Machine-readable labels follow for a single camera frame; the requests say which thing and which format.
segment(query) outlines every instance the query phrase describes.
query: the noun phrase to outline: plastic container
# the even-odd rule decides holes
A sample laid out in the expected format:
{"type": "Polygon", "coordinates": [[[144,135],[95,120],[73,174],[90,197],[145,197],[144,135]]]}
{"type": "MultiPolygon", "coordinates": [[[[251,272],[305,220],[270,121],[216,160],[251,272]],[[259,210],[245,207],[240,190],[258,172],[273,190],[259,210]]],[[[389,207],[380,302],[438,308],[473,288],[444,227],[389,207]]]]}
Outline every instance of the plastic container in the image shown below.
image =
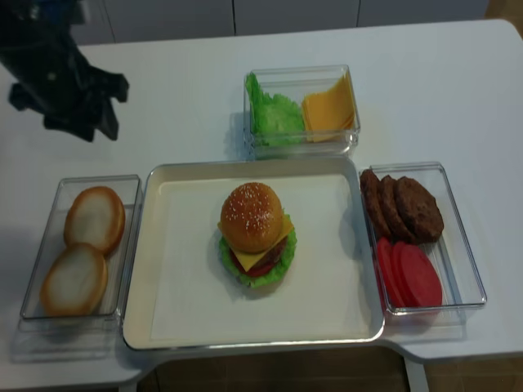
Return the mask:
{"type": "Polygon", "coordinates": [[[376,258],[376,235],[365,214],[371,244],[378,286],[387,309],[386,323],[454,325],[465,323],[471,312],[483,307],[487,295],[467,240],[458,208],[450,189],[445,169],[439,163],[413,163],[405,165],[371,166],[381,179],[386,175],[399,179],[402,176],[414,178],[435,198],[445,228],[437,243],[423,244],[420,248],[430,259],[443,291],[443,305],[435,307],[396,308],[385,290],[382,271],[376,258]]]}
{"type": "Polygon", "coordinates": [[[283,94],[289,99],[301,103],[304,97],[315,92],[327,91],[343,75],[348,74],[351,83],[352,100],[354,101],[355,119],[351,129],[325,130],[325,136],[331,140],[320,143],[309,141],[310,135],[280,133],[277,136],[256,136],[252,133],[253,116],[247,89],[244,88],[244,143],[248,156],[254,159],[286,158],[293,155],[308,154],[347,154],[351,155],[358,144],[360,117],[354,96],[351,73],[347,65],[330,65],[324,67],[261,69],[252,71],[261,89],[269,93],[283,94]],[[291,144],[282,144],[281,140],[290,140],[291,144]]]}
{"type": "Polygon", "coordinates": [[[138,176],[75,178],[59,183],[20,311],[20,330],[40,332],[68,327],[106,330],[118,327],[127,299],[142,199],[138,176]],[[116,250],[106,257],[109,277],[104,297],[100,306],[89,316],[48,317],[40,305],[40,287],[55,259],[65,250],[65,218],[80,192],[99,185],[108,186],[118,194],[126,213],[122,240],[116,250]]]}

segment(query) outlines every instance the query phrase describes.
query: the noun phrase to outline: tomato slice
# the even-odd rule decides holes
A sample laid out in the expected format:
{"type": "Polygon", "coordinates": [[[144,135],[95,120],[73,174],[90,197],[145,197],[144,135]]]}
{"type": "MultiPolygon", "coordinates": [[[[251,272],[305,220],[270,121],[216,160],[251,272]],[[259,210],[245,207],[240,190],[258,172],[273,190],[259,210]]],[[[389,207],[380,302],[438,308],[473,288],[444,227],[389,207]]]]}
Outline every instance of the tomato slice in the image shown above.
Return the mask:
{"type": "Polygon", "coordinates": [[[391,265],[392,245],[385,237],[381,237],[378,241],[378,262],[382,270],[383,280],[385,281],[385,288],[389,300],[396,308],[404,308],[405,302],[398,290],[398,285],[394,274],[392,273],[391,265]]]}
{"type": "Polygon", "coordinates": [[[272,270],[276,264],[278,264],[278,261],[275,263],[265,263],[261,267],[251,268],[249,271],[246,271],[243,268],[243,266],[239,263],[238,258],[236,257],[235,253],[233,251],[229,250],[229,254],[230,254],[230,258],[232,259],[232,262],[235,263],[235,266],[238,269],[238,271],[244,275],[250,276],[251,278],[257,278],[258,276],[268,274],[269,271],[272,270]]]}
{"type": "Polygon", "coordinates": [[[391,269],[392,269],[392,275],[394,276],[394,279],[396,280],[396,285],[398,287],[398,291],[400,292],[401,297],[403,298],[403,302],[405,303],[405,306],[411,307],[414,306],[414,299],[410,295],[410,292],[406,288],[406,282],[405,279],[400,271],[400,255],[402,249],[407,244],[403,241],[398,241],[394,244],[394,247],[392,247],[392,254],[391,254],[391,269]]]}
{"type": "Polygon", "coordinates": [[[441,306],[443,293],[436,270],[415,245],[404,245],[400,254],[400,274],[414,306],[441,306]]]}

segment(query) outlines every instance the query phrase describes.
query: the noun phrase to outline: green lettuce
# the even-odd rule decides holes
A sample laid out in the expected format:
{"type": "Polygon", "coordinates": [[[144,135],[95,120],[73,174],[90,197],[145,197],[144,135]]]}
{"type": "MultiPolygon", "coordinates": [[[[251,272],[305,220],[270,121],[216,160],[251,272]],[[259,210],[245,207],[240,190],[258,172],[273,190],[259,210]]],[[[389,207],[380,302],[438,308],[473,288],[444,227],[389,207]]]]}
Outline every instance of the green lettuce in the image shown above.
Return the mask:
{"type": "Polygon", "coordinates": [[[298,137],[285,137],[305,131],[302,110],[296,102],[282,94],[270,97],[263,92],[254,73],[246,77],[245,88],[253,116],[251,131],[259,145],[291,145],[301,142],[298,137]]]}
{"type": "Polygon", "coordinates": [[[282,279],[293,261],[294,251],[296,250],[296,243],[296,231],[293,229],[293,231],[288,234],[287,246],[285,247],[278,264],[273,269],[271,269],[268,274],[258,276],[256,278],[252,278],[239,272],[239,269],[236,268],[235,263],[230,258],[229,245],[223,237],[218,243],[218,246],[221,253],[221,263],[223,263],[229,272],[231,272],[242,284],[255,288],[269,283],[278,282],[282,279]]]}

